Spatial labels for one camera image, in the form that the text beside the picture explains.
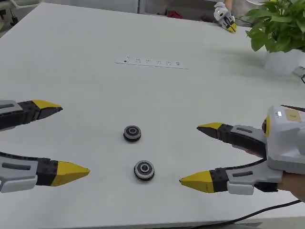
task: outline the yellow fingertip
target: yellow fingertip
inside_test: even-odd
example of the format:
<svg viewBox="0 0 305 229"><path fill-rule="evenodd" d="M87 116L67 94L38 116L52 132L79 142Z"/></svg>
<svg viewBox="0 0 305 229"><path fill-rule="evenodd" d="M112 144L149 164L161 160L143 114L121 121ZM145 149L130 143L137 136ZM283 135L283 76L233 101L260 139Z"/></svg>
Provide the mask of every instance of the yellow fingertip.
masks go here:
<svg viewBox="0 0 305 229"><path fill-rule="evenodd" d="M223 123L208 123L208 124L199 125L198 127L212 128L217 130L222 124Z"/></svg>
<svg viewBox="0 0 305 229"><path fill-rule="evenodd" d="M180 180L180 183L201 192L214 193L210 171L203 171L184 177Z"/></svg>
<svg viewBox="0 0 305 229"><path fill-rule="evenodd" d="M49 107L61 107L58 104L53 104L44 100L33 100L33 102L40 108L40 109L44 109L44 108L49 108Z"/></svg>
<svg viewBox="0 0 305 229"><path fill-rule="evenodd" d="M70 162L59 161L56 176L51 186L64 185L79 178L85 177L90 170Z"/></svg>

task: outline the black cable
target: black cable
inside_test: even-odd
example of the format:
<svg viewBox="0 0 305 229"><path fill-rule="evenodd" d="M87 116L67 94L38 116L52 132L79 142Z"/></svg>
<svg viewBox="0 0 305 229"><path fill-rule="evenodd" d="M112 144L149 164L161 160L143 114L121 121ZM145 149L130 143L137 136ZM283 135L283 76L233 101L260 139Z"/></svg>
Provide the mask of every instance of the black cable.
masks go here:
<svg viewBox="0 0 305 229"><path fill-rule="evenodd" d="M253 23L251 23L251 22L245 21L245 20L240 19L240 18L235 18L235 19L239 20L239 21L242 21L242 22L245 22L245 23L248 23L249 25L253 26Z"/></svg>
<svg viewBox="0 0 305 229"><path fill-rule="evenodd" d="M295 201L292 201L292 202L289 202L289 203L286 203L286 204L280 204L280 205L275 205L275 206L272 206L272 207L264 208L262 210L253 212L253 213L251 213L249 215L240 217L238 219L233 219L233 220L226 221L226 222L221 222L221 223L214 223L214 224L208 224L208 225L200 225L200 226L192 227L191 229L201 229L201 228L209 228L209 227L215 227L215 226L229 225L229 224L233 224L233 223L242 221L244 219L250 218L252 216L256 216L256 215L261 214L261 213L263 213L265 211L270 211L270 210L274 210L274 209L277 209L277 208L284 208L284 207L288 207L288 206L291 206L293 204L298 204L298 203L301 203L301 201L300 200L295 200Z"/></svg>
<svg viewBox="0 0 305 229"><path fill-rule="evenodd" d="M303 75L303 76L301 77L301 80L302 80L302 82L305 84L304 78L305 78L305 75Z"/></svg>

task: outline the ball bearing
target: ball bearing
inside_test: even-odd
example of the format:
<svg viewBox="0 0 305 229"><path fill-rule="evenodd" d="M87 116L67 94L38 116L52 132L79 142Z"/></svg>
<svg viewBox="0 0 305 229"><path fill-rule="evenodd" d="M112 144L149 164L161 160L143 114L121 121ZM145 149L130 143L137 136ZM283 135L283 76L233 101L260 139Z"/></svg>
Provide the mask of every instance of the ball bearing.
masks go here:
<svg viewBox="0 0 305 229"><path fill-rule="evenodd" d="M135 125L130 125L124 129L123 136L127 141L135 142L141 138L141 130Z"/></svg>
<svg viewBox="0 0 305 229"><path fill-rule="evenodd" d="M143 181L151 180L154 176L154 167L149 161L139 161L133 170L135 176Z"/></svg>

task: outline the person's hand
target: person's hand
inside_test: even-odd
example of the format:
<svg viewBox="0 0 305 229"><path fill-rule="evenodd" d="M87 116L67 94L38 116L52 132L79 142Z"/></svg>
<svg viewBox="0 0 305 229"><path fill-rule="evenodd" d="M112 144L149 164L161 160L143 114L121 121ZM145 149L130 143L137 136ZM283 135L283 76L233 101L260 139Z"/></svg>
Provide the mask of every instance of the person's hand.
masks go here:
<svg viewBox="0 0 305 229"><path fill-rule="evenodd" d="M256 152L246 150L247 153L260 157ZM279 190L289 191L300 201L305 202L305 175L283 173L282 182L278 184Z"/></svg>

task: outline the table surface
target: table surface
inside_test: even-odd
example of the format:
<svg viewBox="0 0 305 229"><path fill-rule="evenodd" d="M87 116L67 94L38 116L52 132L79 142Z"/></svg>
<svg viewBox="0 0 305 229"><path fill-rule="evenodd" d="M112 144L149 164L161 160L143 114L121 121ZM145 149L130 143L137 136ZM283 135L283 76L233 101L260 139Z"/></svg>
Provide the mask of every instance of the table surface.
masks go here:
<svg viewBox="0 0 305 229"><path fill-rule="evenodd" d="M43 99L64 110L0 132L1 151L71 161L91 170L61 187L0 196L5 229L177 226L238 218L295 198L205 194L179 179L257 158L196 130L200 124L259 127L273 104L304 105L305 85L262 68L245 28L42 3L0 39L0 97ZM189 69L115 64L126 55L178 60ZM142 138L128 144L124 128ZM154 164L147 183L133 175ZM305 206L256 219L305 215Z"/></svg>

